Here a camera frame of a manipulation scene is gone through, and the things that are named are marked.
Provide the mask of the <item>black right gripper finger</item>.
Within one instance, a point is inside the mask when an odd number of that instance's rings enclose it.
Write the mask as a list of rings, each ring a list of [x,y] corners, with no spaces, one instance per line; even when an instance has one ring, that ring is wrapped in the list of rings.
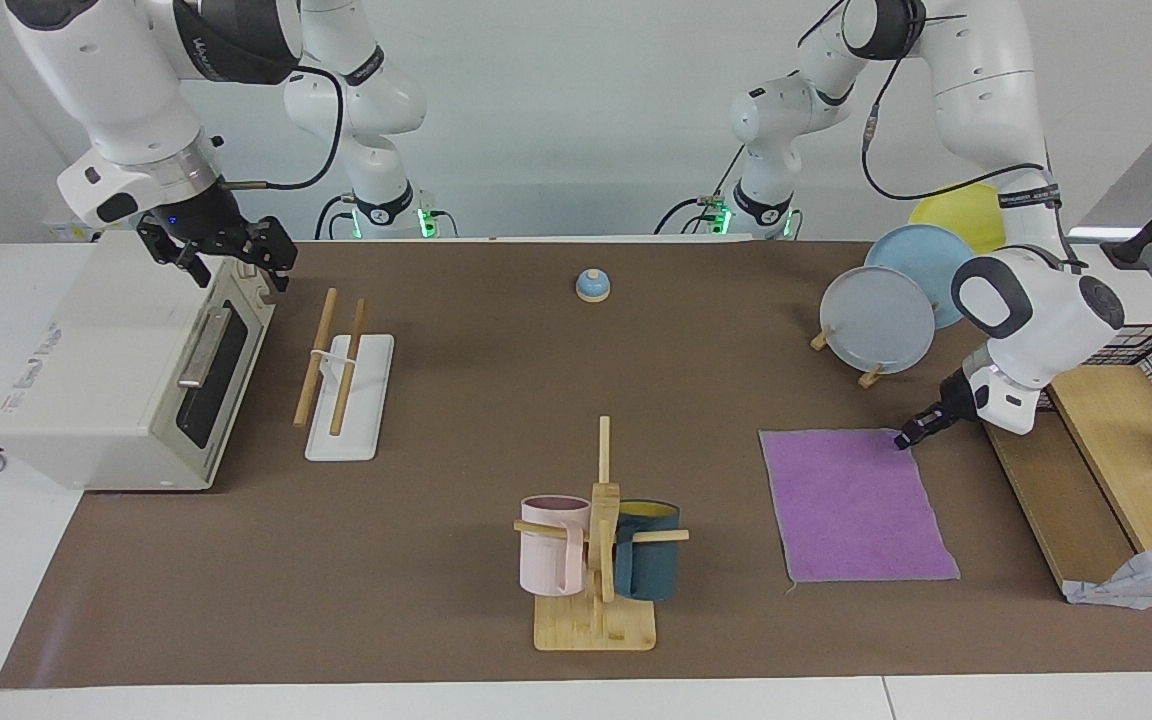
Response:
[[[191,243],[179,245],[169,236],[159,220],[141,220],[138,222],[138,237],[146,247],[151,259],[160,265],[173,265],[183,270],[191,276],[200,288],[206,288],[211,282],[211,272],[204,262],[198,259],[196,247]]]
[[[236,258],[262,270],[274,291],[287,291],[297,255],[296,243],[275,217],[262,217],[259,222],[247,222],[238,228]]]

